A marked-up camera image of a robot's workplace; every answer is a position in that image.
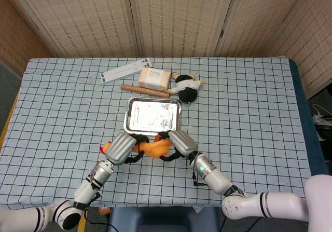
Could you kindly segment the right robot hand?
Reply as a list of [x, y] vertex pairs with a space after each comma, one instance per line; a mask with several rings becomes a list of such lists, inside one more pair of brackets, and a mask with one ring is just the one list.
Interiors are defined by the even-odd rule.
[[190, 160], [190, 163], [192, 163], [198, 155], [198, 144], [187, 132], [182, 130], [169, 130], [159, 132], [158, 136], [162, 139], [169, 139], [175, 149], [175, 153], [169, 157], [160, 156], [159, 158], [163, 161], [173, 161], [174, 159], [182, 157]]

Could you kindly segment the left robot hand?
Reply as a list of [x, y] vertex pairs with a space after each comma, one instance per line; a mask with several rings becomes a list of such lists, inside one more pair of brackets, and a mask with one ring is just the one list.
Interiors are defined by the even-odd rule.
[[142, 142], [149, 143], [149, 138], [143, 134], [118, 134], [111, 142], [110, 146], [105, 152], [105, 157], [116, 166], [123, 163], [136, 163], [139, 161], [144, 152], [139, 152], [135, 157], [130, 157], [136, 145]]

